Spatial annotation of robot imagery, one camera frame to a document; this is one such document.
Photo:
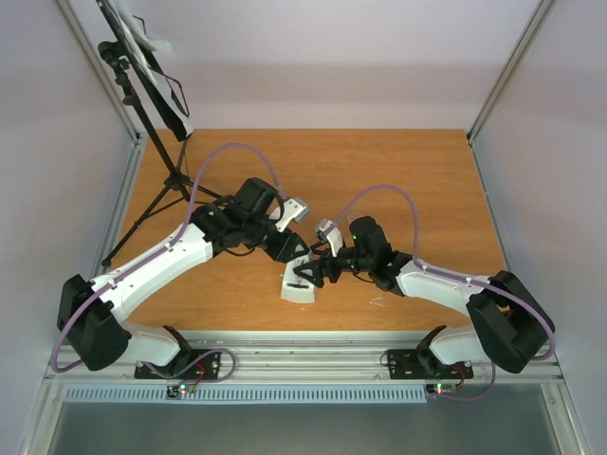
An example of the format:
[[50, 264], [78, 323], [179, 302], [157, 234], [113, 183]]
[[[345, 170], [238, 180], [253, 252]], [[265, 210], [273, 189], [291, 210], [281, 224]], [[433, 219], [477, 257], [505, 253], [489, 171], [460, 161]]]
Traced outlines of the white metronome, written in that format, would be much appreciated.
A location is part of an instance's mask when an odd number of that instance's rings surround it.
[[281, 299], [298, 304], [311, 304], [316, 300], [316, 288], [308, 280], [295, 274], [296, 266], [309, 262], [308, 256], [302, 256], [288, 262], [282, 278]]

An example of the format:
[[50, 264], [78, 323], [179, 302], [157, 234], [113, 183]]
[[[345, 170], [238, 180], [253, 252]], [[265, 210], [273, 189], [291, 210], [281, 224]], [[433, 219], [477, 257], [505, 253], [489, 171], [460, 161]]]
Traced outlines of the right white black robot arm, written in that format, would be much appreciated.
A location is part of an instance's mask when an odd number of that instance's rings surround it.
[[474, 276], [434, 267], [393, 249], [370, 216], [359, 217], [349, 230], [352, 246], [330, 224], [320, 225], [318, 237], [328, 248], [315, 260], [296, 265], [295, 274], [321, 288], [345, 272], [365, 273], [384, 292], [468, 316], [469, 326], [438, 326], [418, 343], [416, 356], [424, 373], [436, 376], [466, 361], [520, 373], [530, 361], [542, 359], [541, 348], [553, 341], [554, 322], [513, 273]]

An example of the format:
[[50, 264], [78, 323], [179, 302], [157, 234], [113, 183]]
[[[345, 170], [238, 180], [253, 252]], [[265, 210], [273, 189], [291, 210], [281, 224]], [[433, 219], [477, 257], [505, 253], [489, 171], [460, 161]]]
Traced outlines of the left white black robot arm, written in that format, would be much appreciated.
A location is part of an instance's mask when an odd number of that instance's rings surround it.
[[234, 195], [200, 206], [166, 239], [120, 268], [87, 281], [68, 279], [57, 327], [78, 363], [100, 371], [119, 360], [146, 363], [161, 377], [179, 377], [193, 362], [193, 348], [173, 327], [147, 327], [129, 316], [156, 291], [238, 246], [262, 249], [287, 264], [309, 250], [289, 228], [308, 213], [305, 202], [284, 199], [267, 182], [248, 179]]

